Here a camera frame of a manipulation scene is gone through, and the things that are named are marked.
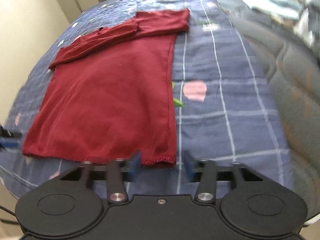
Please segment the red long-sleeve sweater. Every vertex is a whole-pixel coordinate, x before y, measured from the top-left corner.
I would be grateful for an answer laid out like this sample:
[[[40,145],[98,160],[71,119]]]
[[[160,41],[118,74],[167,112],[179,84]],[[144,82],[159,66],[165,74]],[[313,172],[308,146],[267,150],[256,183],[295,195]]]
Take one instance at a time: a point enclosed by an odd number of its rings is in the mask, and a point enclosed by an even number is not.
[[[139,11],[61,48],[22,153],[96,164],[139,153],[143,165],[175,165],[172,62],[189,16]]]

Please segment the blue plaid floral quilt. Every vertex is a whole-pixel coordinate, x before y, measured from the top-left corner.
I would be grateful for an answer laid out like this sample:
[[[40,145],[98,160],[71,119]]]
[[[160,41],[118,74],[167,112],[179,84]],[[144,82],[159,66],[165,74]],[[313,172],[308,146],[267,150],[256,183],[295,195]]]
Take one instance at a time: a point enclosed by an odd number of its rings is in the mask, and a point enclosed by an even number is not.
[[[84,11],[55,41],[40,17],[49,8],[22,19],[1,15],[1,66],[44,50],[16,95],[4,127],[21,132],[17,148],[1,150],[1,184],[21,198],[63,172],[90,161],[26,156],[25,137],[38,114],[53,71],[49,65],[63,47],[100,28],[121,24],[139,11],[190,12],[189,30],[177,35],[172,62],[172,91],[176,120],[176,163],[141,168],[129,195],[195,194],[182,155],[212,160],[220,166],[245,164],[275,182],[293,189],[291,155],[280,116],[262,66],[247,40],[235,29],[215,0],[108,0]]]

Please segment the dark grey quilted mattress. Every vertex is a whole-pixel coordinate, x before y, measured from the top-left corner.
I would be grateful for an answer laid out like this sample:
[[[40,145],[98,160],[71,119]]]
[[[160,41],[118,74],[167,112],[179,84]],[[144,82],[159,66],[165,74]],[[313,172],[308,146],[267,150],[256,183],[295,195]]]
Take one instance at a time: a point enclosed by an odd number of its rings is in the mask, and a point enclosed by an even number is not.
[[[242,0],[217,0],[248,39],[271,87],[293,157],[295,191],[319,215],[319,64],[289,28]]]

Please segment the light blue folded cloth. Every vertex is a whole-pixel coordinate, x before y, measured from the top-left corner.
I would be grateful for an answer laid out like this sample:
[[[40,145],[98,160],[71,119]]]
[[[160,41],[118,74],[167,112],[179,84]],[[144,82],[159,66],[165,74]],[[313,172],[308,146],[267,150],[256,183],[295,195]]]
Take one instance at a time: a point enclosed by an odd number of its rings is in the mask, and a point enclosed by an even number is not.
[[[297,0],[242,0],[250,9],[285,20],[297,21],[303,6]]]

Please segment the grey quilted blanket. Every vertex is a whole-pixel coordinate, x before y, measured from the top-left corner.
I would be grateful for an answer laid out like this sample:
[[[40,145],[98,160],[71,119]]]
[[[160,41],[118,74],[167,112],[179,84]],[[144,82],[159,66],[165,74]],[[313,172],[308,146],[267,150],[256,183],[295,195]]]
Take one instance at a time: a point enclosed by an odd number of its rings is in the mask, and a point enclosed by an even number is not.
[[[311,0],[303,10],[294,32],[319,62],[319,0]]]

